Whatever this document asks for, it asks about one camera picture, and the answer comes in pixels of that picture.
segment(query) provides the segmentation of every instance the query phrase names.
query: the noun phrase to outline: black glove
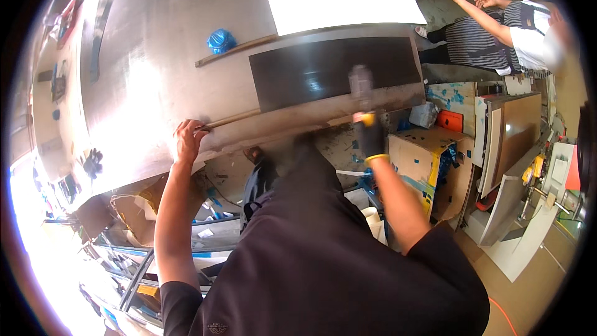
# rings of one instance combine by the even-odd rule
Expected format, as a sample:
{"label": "black glove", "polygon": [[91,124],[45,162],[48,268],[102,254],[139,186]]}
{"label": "black glove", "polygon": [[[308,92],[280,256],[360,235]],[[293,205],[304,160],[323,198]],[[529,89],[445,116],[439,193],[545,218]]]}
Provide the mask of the black glove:
{"label": "black glove", "polygon": [[362,122],[355,122],[354,126],[359,133],[359,146],[365,154],[366,161],[369,161],[374,157],[389,157],[385,151],[386,136],[377,114],[371,126],[366,126]]}

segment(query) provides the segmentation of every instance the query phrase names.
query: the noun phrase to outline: blue plastic bag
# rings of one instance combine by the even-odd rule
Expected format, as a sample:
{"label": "blue plastic bag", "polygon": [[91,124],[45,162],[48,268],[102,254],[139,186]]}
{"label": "blue plastic bag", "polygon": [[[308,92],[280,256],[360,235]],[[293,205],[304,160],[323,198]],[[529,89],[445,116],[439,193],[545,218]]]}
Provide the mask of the blue plastic bag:
{"label": "blue plastic bag", "polygon": [[223,54],[236,47],[236,39],[228,30],[218,29],[207,38],[207,45],[214,54]]}

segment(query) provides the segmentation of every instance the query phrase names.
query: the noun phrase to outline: black shirt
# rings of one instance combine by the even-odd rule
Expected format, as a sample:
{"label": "black shirt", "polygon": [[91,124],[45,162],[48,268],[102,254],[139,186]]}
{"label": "black shirt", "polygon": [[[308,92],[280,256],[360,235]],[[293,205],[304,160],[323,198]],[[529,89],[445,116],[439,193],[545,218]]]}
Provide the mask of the black shirt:
{"label": "black shirt", "polygon": [[447,232],[431,229],[403,256],[341,192],[303,183],[276,186],[205,300],[161,286],[164,335],[483,333],[487,293]]}

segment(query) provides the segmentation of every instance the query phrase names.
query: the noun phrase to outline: wrist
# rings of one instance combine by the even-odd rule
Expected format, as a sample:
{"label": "wrist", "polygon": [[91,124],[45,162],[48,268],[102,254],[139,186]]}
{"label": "wrist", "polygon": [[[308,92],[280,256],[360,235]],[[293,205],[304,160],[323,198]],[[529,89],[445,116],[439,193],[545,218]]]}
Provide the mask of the wrist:
{"label": "wrist", "polygon": [[365,161],[372,168],[375,165],[377,165],[378,163],[380,163],[381,161],[389,163],[390,162],[390,155],[386,154],[386,153],[375,154],[373,156],[367,157],[365,159]]}
{"label": "wrist", "polygon": [[173,164],[172,167],[170,168],[170,171],[172,170],[186,170],[188,169],[190,171],[190,169],[193,168],[193,162],[192,161],[188,161],[188,160],[176,160]]}

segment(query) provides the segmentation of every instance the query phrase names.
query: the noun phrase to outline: black panel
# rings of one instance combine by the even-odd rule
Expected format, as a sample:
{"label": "black panel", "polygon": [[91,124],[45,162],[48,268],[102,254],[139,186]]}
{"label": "black panel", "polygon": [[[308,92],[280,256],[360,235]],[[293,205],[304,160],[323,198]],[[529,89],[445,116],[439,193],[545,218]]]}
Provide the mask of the black panel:
{"label": "black panel", "polygon": [[359,63],[371,69],[374,88],[421,81],[407,37],[298,44],[249,61],[262,113],[350,93],[348,73]]}

